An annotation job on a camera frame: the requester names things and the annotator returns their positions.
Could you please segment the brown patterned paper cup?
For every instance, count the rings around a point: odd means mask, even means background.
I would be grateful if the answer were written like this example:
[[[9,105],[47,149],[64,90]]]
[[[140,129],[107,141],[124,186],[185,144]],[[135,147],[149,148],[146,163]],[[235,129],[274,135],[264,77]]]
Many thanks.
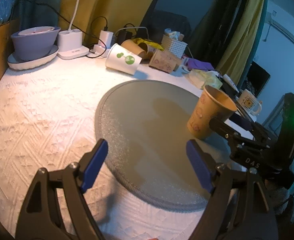
[[[209,126],[211,119],[218,118],[225,122],[236,111],[235,103],[227,94],[206,85],[187,122],[187,128],[194,137],[204,140],[212,133]]]

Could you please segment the patterned paper cup right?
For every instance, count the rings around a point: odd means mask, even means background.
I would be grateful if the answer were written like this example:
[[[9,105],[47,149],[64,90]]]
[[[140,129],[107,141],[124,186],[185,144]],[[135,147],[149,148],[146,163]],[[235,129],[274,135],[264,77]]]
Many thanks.
[[[166,55],[167,60],[171,63],[174,63],[173,70],[178,70],[178,67],[182,64],[182,60],[167,49],[164,50],[164,53]]]

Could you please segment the patterned paper cup middle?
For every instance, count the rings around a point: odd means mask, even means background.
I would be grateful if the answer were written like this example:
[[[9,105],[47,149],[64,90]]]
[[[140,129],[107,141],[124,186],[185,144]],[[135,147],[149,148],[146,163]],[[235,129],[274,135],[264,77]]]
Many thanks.
[[[148,64],[149,67],[161,70],[168,74],[172,73],[176,68],[176,60],[173,57],[173,54],[166,52],[165,50],[156,50],[153,56],[150,59]]]

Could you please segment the brown paper cup behind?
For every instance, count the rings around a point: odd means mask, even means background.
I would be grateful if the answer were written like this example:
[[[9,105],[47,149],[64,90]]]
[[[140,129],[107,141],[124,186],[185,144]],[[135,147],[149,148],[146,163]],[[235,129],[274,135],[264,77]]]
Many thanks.
[[[155,49],[149,44],[142,42],[138,46],[144,51],[141,55],[141,58],[144,60],[150,60],[153,57]]]

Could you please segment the plain brown paper cup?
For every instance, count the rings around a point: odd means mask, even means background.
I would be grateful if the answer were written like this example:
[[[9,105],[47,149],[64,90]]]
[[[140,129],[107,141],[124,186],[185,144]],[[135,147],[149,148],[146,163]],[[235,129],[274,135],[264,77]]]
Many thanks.
[[[144,51],[140,46],[138,46],[136,43],[134,43],[132,40],[125,40],[121,46],[130,52],[136,54],[137,56],[144,59],[146,57],[146,51]]]

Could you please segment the white cartoon mug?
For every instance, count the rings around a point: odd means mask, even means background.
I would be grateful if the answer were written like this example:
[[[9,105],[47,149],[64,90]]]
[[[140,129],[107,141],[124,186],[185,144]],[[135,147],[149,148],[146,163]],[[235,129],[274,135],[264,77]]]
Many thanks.
[[[247,89],[245,89],[240,97],[238,103],[245,109],[247,113],[253,116],[258,116],[262,111],[262,105],[258,99]]]

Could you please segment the white air conditioner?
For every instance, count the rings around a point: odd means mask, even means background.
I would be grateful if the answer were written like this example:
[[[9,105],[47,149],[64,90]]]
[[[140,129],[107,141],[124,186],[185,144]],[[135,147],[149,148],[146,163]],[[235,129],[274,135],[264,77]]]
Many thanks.
[[[272,18],[266,19],[265,22],[268,23],[273,28],[275,28],[280,33],[282,33],[282,35],[284,35],[287,39],[289,39],[294,44],[294,35],[287,28],[285,28],[283,25],[276,22]]]

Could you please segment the round grey placemat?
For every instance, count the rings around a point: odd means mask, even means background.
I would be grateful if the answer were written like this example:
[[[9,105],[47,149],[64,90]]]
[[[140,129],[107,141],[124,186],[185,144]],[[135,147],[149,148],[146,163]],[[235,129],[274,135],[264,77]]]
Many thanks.
[[[95,135],[108,142],[106,165],[136,197],[173,212],[206,207],[203,189],[186,155],[187,129],[198,96],[154,80],[111,88],[95,112]]]

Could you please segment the yellow snack bag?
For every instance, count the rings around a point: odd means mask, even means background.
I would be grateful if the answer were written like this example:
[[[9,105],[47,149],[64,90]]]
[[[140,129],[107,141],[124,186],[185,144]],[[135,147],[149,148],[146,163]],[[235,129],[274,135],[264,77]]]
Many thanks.
[[[151,46],[154,49],[159,49],[161,51],[164,50],[164,48],[159,43],[156,43],[156,42],[153,42],[153,41],[150,41],[150,40],[146,40],[146,39],[143,39],[143,38],[134,38],[133,42],[136,43],[136,44],[146,43],[147,45]]]

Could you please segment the black power adapter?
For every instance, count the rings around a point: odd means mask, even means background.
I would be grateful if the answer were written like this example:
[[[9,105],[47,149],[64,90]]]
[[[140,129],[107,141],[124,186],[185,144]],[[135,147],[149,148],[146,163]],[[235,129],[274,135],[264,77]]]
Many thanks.
[[[118,32],[116,43],[121,45],[124,41],[130,40],[132,36],[133,36],[133,33],[131,31],[128,31],[127,29],[120,30]]]

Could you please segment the white power charger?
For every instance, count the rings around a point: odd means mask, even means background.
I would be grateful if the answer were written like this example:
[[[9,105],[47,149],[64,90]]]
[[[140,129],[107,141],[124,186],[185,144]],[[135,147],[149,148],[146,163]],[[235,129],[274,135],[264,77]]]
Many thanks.
[[[99,41],[94,45],[92,52],[95,56],[107,57],[110,52],[113,33],[102,30],[100,32]]]

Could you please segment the yellow curtain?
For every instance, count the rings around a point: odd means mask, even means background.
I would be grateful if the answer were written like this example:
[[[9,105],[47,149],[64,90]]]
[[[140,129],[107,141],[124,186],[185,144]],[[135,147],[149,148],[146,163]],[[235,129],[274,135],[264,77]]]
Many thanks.
[[[98,34],[105,17],[111,31],[122,25],[147,21],[155,0],[60,0],[60,13],[75,24]],[[250,61],[267,0],[214,0],[210,9],[187,37],[194,58],[210,62],[238,82]]]

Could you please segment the purple bowl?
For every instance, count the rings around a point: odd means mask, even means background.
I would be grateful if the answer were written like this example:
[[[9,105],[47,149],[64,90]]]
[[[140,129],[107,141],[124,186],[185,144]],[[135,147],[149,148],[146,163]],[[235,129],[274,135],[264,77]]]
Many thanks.
[[[28,36],[19,36],[18,32],[11,35],[16,56],[23,61],[31,61],[46,56],[60,32],[60,27],[54,30]]]

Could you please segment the white desk lamp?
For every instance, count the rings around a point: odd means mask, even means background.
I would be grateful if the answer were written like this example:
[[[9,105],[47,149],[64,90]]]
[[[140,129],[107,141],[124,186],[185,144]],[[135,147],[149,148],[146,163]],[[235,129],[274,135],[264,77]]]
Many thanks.
[[[89,52],[89,48],[82,45],[82,31],[80,29],[72,29],[78,11],[79,1],[80,0],[76,0],[74,13],[68,29],[60,31],[58,34],[58,56],[63,60],[72,60],[83,57]]]

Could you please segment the white inner bowl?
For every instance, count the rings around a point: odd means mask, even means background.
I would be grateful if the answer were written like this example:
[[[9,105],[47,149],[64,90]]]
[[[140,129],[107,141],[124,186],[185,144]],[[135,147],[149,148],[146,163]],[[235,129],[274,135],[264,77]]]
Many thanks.
[[[46,32],[52,31],[54,29],[55,29],[54,27],[50,27],[50,26],[33,27],[33,28],[19,31],[18,35],[19,36],[28,36],[28,35],[34,35],[34,34],[41,34],[41,33],[46,33]]]

